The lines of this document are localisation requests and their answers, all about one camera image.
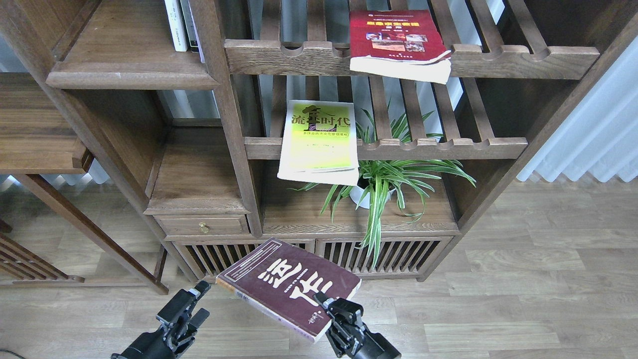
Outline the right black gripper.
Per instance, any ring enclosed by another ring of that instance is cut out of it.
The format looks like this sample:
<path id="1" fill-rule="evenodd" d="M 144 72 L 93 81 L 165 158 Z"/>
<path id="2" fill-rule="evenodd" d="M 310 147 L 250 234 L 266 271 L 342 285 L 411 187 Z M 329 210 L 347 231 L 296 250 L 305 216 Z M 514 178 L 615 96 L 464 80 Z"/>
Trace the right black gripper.
<path id="1" fill-rule="evenodd" d="M 326 293 L 313 295 L 322 309 L 329 308 L 332 324 L 326 336 L 338 358 L 351 359 L 400 359 L 401 353 L 379 333 L 372 333 L 363 323 L 364 307 L 355 302 L 338 298 L 333 300 Z"/>

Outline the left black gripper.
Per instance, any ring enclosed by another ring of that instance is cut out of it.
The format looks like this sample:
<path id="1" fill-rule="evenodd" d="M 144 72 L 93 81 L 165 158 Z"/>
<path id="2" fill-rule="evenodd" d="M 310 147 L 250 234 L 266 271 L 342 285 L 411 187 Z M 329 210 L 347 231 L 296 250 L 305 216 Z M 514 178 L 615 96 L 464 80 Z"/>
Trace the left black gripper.
<path id="1" fill-rule="evenodd" d="M 193 331 L 200 328 L 210 312 L 200 308 L 192 316 L 198 301 L 209 291 L 211 284 L 201 280 L 194 288 L 180 289 L 157 313 L 161 323 L 157 331 L 145 332 L 135 339 L 123 353 L 113 353 L 112 359 L 179 359 L 193 343 Z"/>

